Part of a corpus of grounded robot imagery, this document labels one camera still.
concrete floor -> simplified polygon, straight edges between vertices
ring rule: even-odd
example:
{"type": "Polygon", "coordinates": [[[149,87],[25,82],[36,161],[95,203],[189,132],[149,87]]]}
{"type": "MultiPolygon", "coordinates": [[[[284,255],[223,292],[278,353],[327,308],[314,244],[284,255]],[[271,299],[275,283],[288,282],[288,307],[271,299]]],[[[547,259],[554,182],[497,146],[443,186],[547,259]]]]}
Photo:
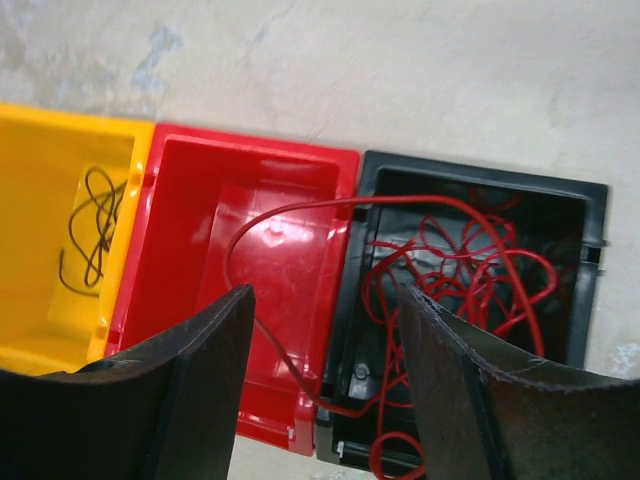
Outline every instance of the concrete floor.
{"type": "MultiPolygon", "coordinates": [[[[587,366],[637,377],[639,21],[634,0],[0,0],[0,101],[609,184],[587,366]]],[[[230,478],[368,477],[239,439],[230,478]]]]}

red wire coil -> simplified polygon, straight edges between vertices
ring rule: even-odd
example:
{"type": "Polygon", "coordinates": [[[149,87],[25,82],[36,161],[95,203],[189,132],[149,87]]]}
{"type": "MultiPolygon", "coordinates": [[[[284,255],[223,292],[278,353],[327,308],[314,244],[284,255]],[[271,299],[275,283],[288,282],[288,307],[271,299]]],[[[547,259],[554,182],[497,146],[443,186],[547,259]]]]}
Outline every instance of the red wire coil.
{"type": "MultiPolygon", "coordinates": [[[[439,204],[455,207],[471,217],[465,225],[460,245],[455,241],[433,217],[427,216],[420,223],[417,235],[404,245],[396,245],[392,242],[374,241],[370,244],[373,248],[388,248],[393,253],[381,259],[374,265],[361,284],[361,297],[367,315],[375,323],[384,325],[387,334],[387,348],[385,352],[385,368],[380,391],[371,397],[360,409],[351,410],[329,403],[318,395],[309,385],[307,385],[303,374],[293,364],[287,355],[286,350],[280,344],[271,330],[256,317],[256,326],[267,338],[269,343],[275,348],[285,365],[291,372],[300,389],[316,404],[330,412],[351,418],[359,418],[365,415],[376,403],[378,406],[377,416],[377,439],[371,446],[369,466],[371,471],[379,479],[389,478],[384,476],[382,468],[383,443],[395,438],[407,442],[418,453],[422,455],[419,442],[410,435],[403,432],[384,432],[384,411],[385,406],[396,408],[412,408],[411,404],[393,402],[387,399],[387,394],[397,385],[408,386],[408,375],[404,370],[404,355],[397,340],[397,311],[391,309],[386,298],[383,286],[383,278],[388,276],[394,291],[399,284],[392,270],[394,263],[402,260],[405,268],[414,277],[414,285],[420,288],[434,300],[442,302],[447,297],[461,299],[462,303],[456,314],[465,318],[470,323],[488,329],[489,311],[491,305],[496,305],[504,315],[504,322],[493,330],[493,334],[506,337],[510,330],[518,323],[526,321],[529,326],[533,340],[535,353],[544,356],[544,344],[542,333],[537,322],[533,305],[549,296],[557,287],[558,276],[555,268],[542,256],[517,248],[517,235],[515,226],[507,220],[496,215],[496,212],[503,211],[516,205],[519,200],[513,200],[507,204],[493,207],[492,213],[481,213],[467,203],[442,195],[407,195],[407,196],[377,196],[345,198],[338,200],[319,201],[285,205],[265,212],[238,230],[230,239],[229,245],[223,259],[223,275],[228,288],[232,288],[233,280],[230,274],[231,256],[233,250],[240,239],[255,225],[271,218],[294,210],[310,208],[339,208],[354,207],[356,205],[389,205],[407,203],[439,204]],[[435,233],[448,245],[449,253],[429,245],[427,239],[427,228],[431,227],[435,233]],[[478,250],[472,250],[471,244],[480,235],[486,234],[491,244],[478,250]],[[441,259],[437,270],[428,273],[421,273],[412,259],[414,252],[428,252],[436,258],[441,259]],[[532,296],[528,296],[525,287],[518,275],[511,257],[526,257],[538,262],[547,272],[547,286],[532,296]],[[447,262],[456,262],[452,275],[445,274],[447,262]],[[497,275],[499,269],[506,270],[507,275],[497,275]],[[463,276],[470,279],[468,286],[461,280],[463,276]],[[511,306],[504,304],[498,296],[496,286],[506,284],[513,292],[511,306]],[[375,296],[378,300],[382,316],[375,313],[371,305],[372,290],[375,287],[375,296]]],[[[425,474],[425,467],[421,466],[408,474],[400,477],[404,480],[417,479],[425,474]]]]}

red plastic bin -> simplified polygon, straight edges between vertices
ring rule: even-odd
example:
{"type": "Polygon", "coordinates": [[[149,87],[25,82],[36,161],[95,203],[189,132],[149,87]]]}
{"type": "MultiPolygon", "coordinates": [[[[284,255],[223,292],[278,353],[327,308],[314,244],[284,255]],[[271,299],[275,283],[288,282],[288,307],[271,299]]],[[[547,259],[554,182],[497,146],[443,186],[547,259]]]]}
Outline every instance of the red plastic bin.
{"type": "MultiPolygon", "coordinates": [[[[353,196],[359,165],[356,151],[159,124],[105,354],[224,294],[223,253],[242,225],[281,205],[353,196]]],[[[249,231],[232,257],[234,280],[254,285],[258,316],[318,392],[349,223],[345,209],[279,215],[249,231]]],[[[311,455],[314,415],[256,330],[238,433],[311,455]]]]}

coiled black wire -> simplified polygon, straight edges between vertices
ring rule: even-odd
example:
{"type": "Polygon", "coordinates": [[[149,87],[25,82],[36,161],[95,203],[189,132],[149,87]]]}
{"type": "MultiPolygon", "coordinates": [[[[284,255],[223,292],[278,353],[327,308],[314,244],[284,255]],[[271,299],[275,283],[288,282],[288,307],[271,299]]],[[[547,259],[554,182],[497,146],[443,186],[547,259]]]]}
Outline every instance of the coiled black wire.
{"type": "Polygon", "coordinates": [[[65,287],[67,287],[72,292],[77,293],[78,295],[97,297],[99,295],[98,293],[89,290],[98,285],[98,283],[104,276],[103,267],[105,256],[111,250],[111,242],[113,240],[116,223],[118,222],[120,205],[122,204],[122,199],[124,198],[124,189],[127,186],[127,182],[115,186],[109,175],[107,175],[107,172],[105,172],[102,168],[92,167],[87,170],[87,173],[84,176],[84,185],[87,189],[87,193],[89,194],[89,198],[78,205],[71,213],[71,216],[69,217],[69,223],[67,224],[67,230],[69,233],[69,238],[71,239],[71,243],[86,262],[83,283],[84,287],[87,290],[74,287],[65,280],[63,274],[64,249],[60,251],[60,259],[58,263],[58,278],[65,287]],[[101,193],[95,193],[93,191],[93,189],[91,188],[91,178],[95,178],[95,176],[101,177],[106,182],[106,184],[108,185],[107,191],[101,193]],[[86,252],[82,248],[73,233],[73,224],[76,220],[76,217],[80,212],[88,208],[96,209],[95,222],[96,229],[98,230],[98,241],[93,246],[90,252],[86,252]]]}

black plastic bin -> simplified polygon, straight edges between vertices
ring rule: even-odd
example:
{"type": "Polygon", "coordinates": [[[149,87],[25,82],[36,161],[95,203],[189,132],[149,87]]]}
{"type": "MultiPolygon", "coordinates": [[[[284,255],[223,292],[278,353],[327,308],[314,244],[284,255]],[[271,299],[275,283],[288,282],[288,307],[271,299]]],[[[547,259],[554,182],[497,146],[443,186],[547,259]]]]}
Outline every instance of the black plastic bin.
{"type": "MultiPolygon", "coordinates": [[[[518,246],[543,254],[556,269],[571,272],[565,277],[568,284],[562,295],[536,305],[546,356],[583,367],[600,253],[605,246],[606,185],[369,151],[364,156],[358,194],[440,194],[496,210],[513,203],[500,215],[516,225],[518,246]],[[554,245],[551,253],[549,245],[554,245]]],[[[354,211],[323,379],[322,395],[334,404],[358,408],[380,387],[384,327],[367,317],[359,294],[361,279],[376,262],[375,249],[368,244],[374,239],[406,242],[425,215],[437,218],[453,238],[460,237],[468,221],[468,216],[438,205],[363,206],[354,211]]],[[[402,272],[396,273],[402,281],[402,272]]],[[[529,276],[532,278],[526,281],[536,281],[535,275],[529,276]]],[[[455,309],[455,305],[445,306],[455,309]]],[[[514,328],[509,341],[532,349],[525,325],[514,328]]],[[[410,398],[401,385],[392,396],[396,401],[410,398]]],[[[368,469],[369,448],[376,438],[375,418],[375,408],[359,419],[318,409],[317,457],[368,469]]],[[[386,407],[385,429],[418,437],[410,409],[386,407]]],[[[421,463],[409,445],[385,444],[383,465],[388,475],[405,473],[421,463]]]]}

